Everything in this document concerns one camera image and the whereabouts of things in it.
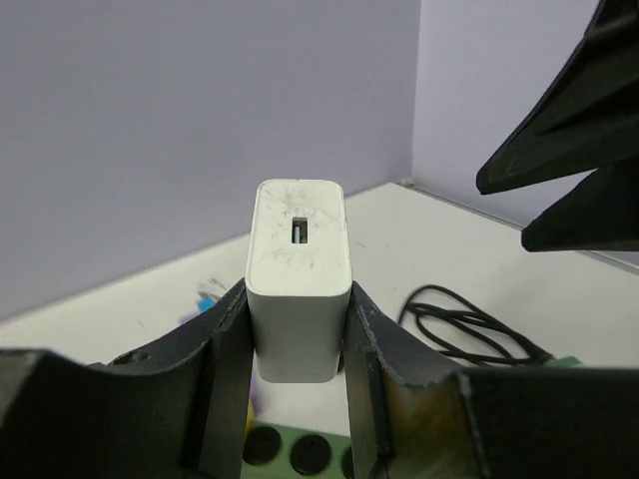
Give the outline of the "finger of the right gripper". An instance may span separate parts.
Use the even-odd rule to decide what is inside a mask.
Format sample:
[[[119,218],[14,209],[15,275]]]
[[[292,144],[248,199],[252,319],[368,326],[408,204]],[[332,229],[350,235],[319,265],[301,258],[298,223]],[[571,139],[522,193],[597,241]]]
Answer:
[[[638,161],[601,167],[521,234],[530,252],[638,250]]]
[[[638,166],[638,4],[598,3],[533,110],[476,175],[484,195]]]

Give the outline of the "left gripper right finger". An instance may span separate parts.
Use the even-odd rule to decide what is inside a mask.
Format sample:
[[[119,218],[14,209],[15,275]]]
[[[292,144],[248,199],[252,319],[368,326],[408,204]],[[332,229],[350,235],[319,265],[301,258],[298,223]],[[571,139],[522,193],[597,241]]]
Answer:
[[[465,367],[358,285],[343,341],[358,478],[634,478],[634,369]]]

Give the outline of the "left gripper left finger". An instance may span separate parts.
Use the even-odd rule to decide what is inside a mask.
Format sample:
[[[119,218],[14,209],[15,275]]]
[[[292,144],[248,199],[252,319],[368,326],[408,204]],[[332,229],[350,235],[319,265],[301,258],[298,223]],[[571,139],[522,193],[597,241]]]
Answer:
[[[108,364],[1,352],[5,478],[237,478],[254,344],[246,288]]]

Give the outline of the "purple power strip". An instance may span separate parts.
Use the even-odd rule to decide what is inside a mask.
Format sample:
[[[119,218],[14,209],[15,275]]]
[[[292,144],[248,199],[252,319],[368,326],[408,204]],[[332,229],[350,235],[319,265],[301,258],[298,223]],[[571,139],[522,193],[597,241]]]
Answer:
[[[201,311],[196,311],[196,312],[184,315],[178,320],[178,325],[186,324],[187,322],[191,321],[192,319],[194,319],[200,314],[202,314]],[[260,395],[260,391],[259,391],[259,387],[257,383],[257,378],[253,375],[251,378],[251,387],[250,387],[245,433],[249,432],[250,428],[254,425],[255,421],[258,419],[260,410],[261,410],[261,395]]]

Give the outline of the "mint green plug adapter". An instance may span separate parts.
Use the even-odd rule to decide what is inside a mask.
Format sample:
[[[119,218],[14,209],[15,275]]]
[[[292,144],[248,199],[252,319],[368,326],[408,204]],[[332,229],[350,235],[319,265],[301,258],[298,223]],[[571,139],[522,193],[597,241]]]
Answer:
[[[563,356],[554,357],[548,359],[543,363],[544,367],[560,367],[560,368],[575,368],[582,367],[583,363],[575,356]]]

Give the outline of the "white plug of purple strip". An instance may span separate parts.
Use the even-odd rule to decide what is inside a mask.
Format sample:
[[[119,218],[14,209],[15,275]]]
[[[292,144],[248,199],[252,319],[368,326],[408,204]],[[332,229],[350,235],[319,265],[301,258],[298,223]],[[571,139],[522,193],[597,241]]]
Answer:
[[[261,378],[332,380],[352,285],[339,184],[274,179],[258,186],[245,285]]]

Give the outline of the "green power strip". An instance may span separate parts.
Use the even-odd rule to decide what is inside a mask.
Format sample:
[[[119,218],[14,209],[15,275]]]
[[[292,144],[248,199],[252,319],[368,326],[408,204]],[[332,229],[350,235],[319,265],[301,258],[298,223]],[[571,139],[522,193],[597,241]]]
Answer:
[[[244,445],[241,478],[353,479],[350,439],[254,422]]]

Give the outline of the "blue square plug adapter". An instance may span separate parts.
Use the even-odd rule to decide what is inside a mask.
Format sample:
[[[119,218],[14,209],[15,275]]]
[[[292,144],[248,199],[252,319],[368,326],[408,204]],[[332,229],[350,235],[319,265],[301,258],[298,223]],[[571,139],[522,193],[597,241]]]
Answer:
[[[211,309],[216,304],[216,302],[217,301],[213,296],[201,296],[196,302],[199,313],[203,313]]]

